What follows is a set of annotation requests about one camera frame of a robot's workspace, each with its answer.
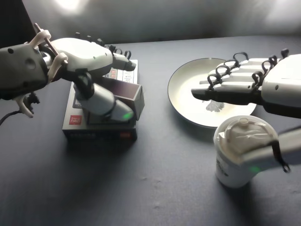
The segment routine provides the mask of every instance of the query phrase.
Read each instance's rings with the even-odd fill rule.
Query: plate
[[[201,80],[206,80],[208,73],[222,59],[203,58],[190,61],[174,72],[168,83],[168,98],[174,109],[185,119],[197,125],[218,127],[222,122],[237,115],[250,115],[256,104],[231,105],[215,101],[202,101],[193,97],[191,89],[197,88]]]

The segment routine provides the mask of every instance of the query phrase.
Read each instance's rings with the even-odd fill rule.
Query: wire
[[[5,115],[2,119],[0,119],[0,126],[5,121],[5,119],[7,119],[9,116],[19,114],[19,113],[22,113],[22,112],[21,111],[15,111],[15,112],[11,112],[11,113],[8,113],[7,115]]]

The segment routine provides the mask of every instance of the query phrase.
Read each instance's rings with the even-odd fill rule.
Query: table
[[[134,144],[68,144],[61,130],[70,83],[39,90],[35,117],[15,115],[0,127],[1,226],[300,225],[301,167],[257,175],[240,190],[214,175],[214,129],[189,124],[167,97],[173,72],[204,57],[230,59],[301,53],[298,37],[231,37],[119,44],[139,60],[145,109]],[[17,109],[0,101],[0,116]],[[253,115],[276,131],[301,120]]]

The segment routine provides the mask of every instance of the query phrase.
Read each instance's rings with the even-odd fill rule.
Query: gray wall
[[[23,0],[54,39],[106,43],[300,34],[301,0]]]

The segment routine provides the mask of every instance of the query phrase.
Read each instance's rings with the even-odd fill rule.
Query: cardboard box
[[[138,85],[138,61],[133,72],[111,69],[110,73],[97,78],[95,83],[110,90],[118,99],[126,103],[135,112],[133,119],[127,122],[103,121],[98,116],[82,109],[80,102],[75,98],[73,83],[71,84],[68,103],[63,122],[63,132],[69,139],[137,139],[137,120],[144,108],[143,89]]]

